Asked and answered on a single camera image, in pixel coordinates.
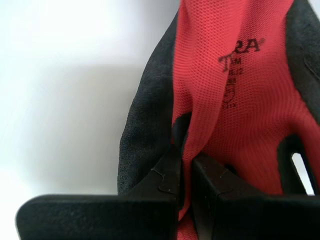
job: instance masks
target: black plastic holder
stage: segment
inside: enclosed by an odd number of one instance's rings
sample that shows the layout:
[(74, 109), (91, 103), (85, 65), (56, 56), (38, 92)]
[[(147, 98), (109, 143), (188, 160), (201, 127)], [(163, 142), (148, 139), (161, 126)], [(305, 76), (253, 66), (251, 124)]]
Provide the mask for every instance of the black plastic holder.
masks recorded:
[[(181, 158), (172, 146), (126, 195), (44, 195), (17, 213), (21, 240), (176, 240)], [(267, 195), (212, 158), (192, 162), (199, 240), (320, 239), (320, 197)]]

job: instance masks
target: work glove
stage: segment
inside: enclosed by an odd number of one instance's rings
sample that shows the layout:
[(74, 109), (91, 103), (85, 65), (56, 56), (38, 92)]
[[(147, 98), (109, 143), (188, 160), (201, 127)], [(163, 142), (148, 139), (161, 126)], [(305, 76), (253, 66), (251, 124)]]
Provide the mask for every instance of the work glove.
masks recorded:
[(178, 239), (195, 240), (191, 162), (204, 152), (262, 192), (320, 182), (320, 23), (307, 0), (181, 0), (152, 53), (120, 141), (118, 193), (171, 143), (181, 151)]

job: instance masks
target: red nylon fabric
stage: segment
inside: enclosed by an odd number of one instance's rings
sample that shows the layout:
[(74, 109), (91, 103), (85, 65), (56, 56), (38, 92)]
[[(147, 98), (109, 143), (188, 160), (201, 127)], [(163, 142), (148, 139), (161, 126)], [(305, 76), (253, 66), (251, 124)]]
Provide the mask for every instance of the red nylon fabric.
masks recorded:
[(197, 239), (191, 161), (205, 152), (268, 194), (282, 194), (277, 148), (298, 134), (320, 180), (320, 128), (295, 89), (286, 56), (293, 0), (181, 0), (173, 66), (173, 119), (192, 112), (183, 151), (179, 240)]

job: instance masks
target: printed size label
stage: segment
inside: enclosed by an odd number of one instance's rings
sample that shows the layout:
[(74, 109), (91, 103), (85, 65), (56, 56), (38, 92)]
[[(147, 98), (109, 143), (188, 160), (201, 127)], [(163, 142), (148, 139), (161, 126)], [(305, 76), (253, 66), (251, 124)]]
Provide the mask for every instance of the printed size label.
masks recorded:
[(259, 52), (264, 43), (264, 38), (259, 41), (257, 41), (256, 38), (248, 39), (246, 42), (238, 40), (232, 53), (218, 58), (218, 62), (222, 63), (224, 66), (222, 72), (228, 72), (228, 79), (222, 101), (222, 108), (224, 110), (234, 109), (237, 107), (237, 102), (235, 101), (237, 81), (238, 77), (243, 75), (245, 72), (243, 67), (244, 60), (241, 58), (240, 54)]

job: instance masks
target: white wall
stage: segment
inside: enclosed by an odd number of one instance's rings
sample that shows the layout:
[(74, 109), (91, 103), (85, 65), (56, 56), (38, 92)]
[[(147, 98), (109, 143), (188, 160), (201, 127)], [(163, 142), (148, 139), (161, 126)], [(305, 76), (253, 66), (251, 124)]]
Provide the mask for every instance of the white wall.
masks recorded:
[(34, 196), (117, 192), (127, 113), (178, 5), (0, 0), (0, 239)]

